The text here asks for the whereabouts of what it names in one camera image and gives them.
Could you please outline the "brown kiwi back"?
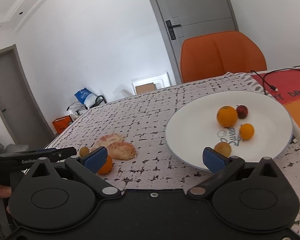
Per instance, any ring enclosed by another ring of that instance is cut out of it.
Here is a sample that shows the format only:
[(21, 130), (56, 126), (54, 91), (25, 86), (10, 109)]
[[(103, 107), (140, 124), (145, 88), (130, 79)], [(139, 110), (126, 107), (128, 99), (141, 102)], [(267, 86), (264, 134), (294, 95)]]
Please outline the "brown kiwi back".
[(79, 150), (79, 155), (81, 158), (84, 158), (86, 155), (88, 155), (90, 153), (90, 150), (88, 147), (82, 147)]

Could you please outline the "brown kiwi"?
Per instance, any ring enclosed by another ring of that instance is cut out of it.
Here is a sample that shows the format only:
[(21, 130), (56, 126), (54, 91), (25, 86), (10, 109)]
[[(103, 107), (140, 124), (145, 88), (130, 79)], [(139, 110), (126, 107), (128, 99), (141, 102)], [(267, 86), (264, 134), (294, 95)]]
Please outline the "brown kiwi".
[(213, 149), (227, 158), (230, 157), (232, 152), (231, 146), (227, 142), (219, 142)]
[(88, 147), (82, 147), (79, 150), (79, 155), (81, 158), (84, 158), (86, 155), (88, 155), (90, 153), (90, 150)]

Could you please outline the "brown kiwi front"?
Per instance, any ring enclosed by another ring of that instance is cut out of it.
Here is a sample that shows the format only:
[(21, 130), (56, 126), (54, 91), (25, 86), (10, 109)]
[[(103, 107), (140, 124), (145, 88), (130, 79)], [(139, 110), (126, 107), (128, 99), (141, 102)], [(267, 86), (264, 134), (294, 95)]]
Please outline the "brown kiwi front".
[(230, 157), (232, 152), (231, 146), (227, 142), (219, 142), (213, 149), (227, 158)]

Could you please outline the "large orange back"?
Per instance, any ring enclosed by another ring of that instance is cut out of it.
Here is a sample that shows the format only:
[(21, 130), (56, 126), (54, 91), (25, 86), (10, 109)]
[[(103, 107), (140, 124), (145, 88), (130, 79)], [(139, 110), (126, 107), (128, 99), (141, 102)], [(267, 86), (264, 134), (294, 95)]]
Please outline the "large orange back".
[(105, 175), (108, 174), (113, 168), (113, 161), (110, 156), (107, 156), (106, 163), (98, 170), (99, 175)]

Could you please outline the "large orange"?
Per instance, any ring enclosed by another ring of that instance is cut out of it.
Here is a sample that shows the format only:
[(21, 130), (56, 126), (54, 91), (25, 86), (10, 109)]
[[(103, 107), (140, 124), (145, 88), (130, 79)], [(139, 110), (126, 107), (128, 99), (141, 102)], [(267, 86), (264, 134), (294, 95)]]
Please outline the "large orange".
[(238, 120), (237, 111), (231, 106), (221, 107), (216, 115), (218, 123), (222, 127), (232, 127), (236, 124)]
[(98, 170), (99, 175), (105, 175), (108, 174), (113, 168), (113, 161), (110, 156), (107, 156), (106, 163)]

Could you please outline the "peeled pomelo segment pale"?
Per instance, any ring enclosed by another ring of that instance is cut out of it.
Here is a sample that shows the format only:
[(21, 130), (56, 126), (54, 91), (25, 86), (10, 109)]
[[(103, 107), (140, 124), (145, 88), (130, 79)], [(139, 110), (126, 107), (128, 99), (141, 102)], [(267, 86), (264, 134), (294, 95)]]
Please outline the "peeled pomelo segment pale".
[(124, 140), (124, 137), (118, 133), (106, 134), (99, 139), (97, 139), (93, 145), (89, 148), (90, 152), (93, 152), (95, 149), (104, 146), (108, 147), (111, 143), (121, 142)]

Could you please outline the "peeled pomelo segment orange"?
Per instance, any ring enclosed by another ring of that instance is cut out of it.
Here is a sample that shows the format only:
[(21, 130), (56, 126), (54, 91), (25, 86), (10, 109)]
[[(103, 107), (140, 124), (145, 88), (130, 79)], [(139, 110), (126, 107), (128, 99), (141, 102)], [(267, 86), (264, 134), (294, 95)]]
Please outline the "peeled pomelo segment orange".
[(113, 142), (107, 146), (108, 155), (119, 160), (130, 160), (136, 155), (136, 149), (130, 142)]

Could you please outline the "small tangerine front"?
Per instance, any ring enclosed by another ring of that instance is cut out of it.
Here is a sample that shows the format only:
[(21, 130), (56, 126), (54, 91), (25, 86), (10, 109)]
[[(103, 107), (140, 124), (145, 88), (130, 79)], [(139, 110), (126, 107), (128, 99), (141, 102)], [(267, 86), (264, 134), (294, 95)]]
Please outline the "small tangerine front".
[(239, 128), (239, 135), (242, 140), (250, 140), (254, 136), (255, 130), (251, 124), (242, 124)]

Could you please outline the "large orange front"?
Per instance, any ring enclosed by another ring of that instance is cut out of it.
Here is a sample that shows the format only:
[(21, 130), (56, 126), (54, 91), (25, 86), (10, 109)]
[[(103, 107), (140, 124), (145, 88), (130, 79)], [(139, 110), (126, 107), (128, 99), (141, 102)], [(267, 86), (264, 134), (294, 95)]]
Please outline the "large orange front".
[(231, 106), (221, 107), (216, 115), (218, 123), (222, 127), (232, 127), (236, 124), (238, 120), (237, 111)]

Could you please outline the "red plum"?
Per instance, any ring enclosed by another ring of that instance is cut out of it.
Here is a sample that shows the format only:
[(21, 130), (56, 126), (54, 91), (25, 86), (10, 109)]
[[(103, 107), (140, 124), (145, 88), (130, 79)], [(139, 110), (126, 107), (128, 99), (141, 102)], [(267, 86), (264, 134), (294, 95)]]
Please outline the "red plum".
[(236, 112), (239, 119), (245, 119), (249, 113), (248, 108), (245, 105), (238, 105)]

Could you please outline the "orange paper bag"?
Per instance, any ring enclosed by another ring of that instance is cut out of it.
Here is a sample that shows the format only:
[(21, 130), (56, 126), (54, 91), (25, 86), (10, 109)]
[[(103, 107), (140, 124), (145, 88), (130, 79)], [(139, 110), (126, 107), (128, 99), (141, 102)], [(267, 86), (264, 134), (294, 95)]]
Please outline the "orange paper bag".
[(72, 124), (72, 119), (69, 115), (57, 118), (52, 122), (57, 134), (61, 134), (67, 127)]

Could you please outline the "white ceramic bowl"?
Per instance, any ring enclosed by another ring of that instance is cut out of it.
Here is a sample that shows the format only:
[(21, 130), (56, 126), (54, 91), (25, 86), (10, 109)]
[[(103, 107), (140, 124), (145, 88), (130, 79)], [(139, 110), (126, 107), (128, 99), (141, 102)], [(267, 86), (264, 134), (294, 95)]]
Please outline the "white ceramic bowl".
[[(222, 127), (216, 118), (223, 106), (245, 105), (248, 116), (229, 128)], [(242, 140), (239, 128), (251, 124), (255, 133)], [(203, 150), (219, 142), (227, 142), (232, 154), (247, 162), (257, 163), (262, 157), (277, 157), (293, 136), (292, 119), (287, 110), (273, 98), (257, 92), (227, 91), (193, 100), (176, 111), (166, 125), (168, 148), (182, 162), (208, 171), (203, 163)]]

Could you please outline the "blue white bag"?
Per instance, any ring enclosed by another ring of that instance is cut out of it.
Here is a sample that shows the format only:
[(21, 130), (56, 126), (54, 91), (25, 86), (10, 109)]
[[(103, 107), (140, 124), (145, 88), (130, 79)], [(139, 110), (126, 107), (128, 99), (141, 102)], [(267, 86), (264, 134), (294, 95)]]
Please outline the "blue white bag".
[(97, 96), (87, 88), (83, 88), (77, 91), (75, 93), (75, 97), (81, 104), (85, 105), (85, 107), (87, 108), (92, 107), (97, 99)]

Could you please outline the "brown cardboard piece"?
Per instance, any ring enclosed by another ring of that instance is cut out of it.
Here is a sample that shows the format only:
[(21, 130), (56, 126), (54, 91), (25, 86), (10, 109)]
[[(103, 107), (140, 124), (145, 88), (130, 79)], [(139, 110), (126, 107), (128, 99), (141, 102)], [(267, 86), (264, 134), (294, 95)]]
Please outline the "brown cardboard piece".
[(135, 91), (137, 94), (148, 93), (156, 90), (156, 86), (154, 83), (147, 83), (144, 85), (136, 86)]

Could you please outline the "red orange table mat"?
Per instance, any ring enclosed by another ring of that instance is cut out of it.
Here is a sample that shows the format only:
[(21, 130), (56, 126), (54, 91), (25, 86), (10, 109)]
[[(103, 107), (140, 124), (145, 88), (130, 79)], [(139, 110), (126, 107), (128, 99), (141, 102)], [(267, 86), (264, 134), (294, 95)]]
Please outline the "red orange table mat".
[(253, 74), (252, 77), (286, 108), (300, 128), (300, 68), (279, 70), (269, 75)]

